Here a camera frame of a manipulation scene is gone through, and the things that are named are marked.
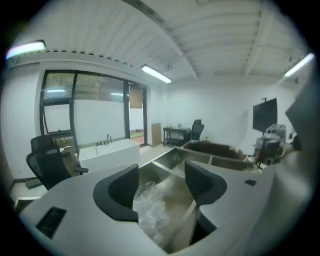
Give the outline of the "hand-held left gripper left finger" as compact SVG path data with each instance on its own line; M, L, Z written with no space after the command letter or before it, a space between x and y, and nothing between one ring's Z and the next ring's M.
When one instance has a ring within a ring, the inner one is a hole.
M137 164L65 179L19 215L32 235L58 256L163 256L132 209Z

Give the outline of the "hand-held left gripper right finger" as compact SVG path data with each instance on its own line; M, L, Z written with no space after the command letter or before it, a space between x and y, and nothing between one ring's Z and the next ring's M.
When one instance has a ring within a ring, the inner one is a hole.
M185 181L207 236L187 253L269 253L313 197L313 157L289 154L261 173L185 162Z

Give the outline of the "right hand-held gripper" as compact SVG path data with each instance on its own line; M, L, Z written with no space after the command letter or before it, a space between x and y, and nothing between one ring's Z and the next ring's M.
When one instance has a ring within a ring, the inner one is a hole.
M315 63L286 116L303 150L320 149L320 66Z

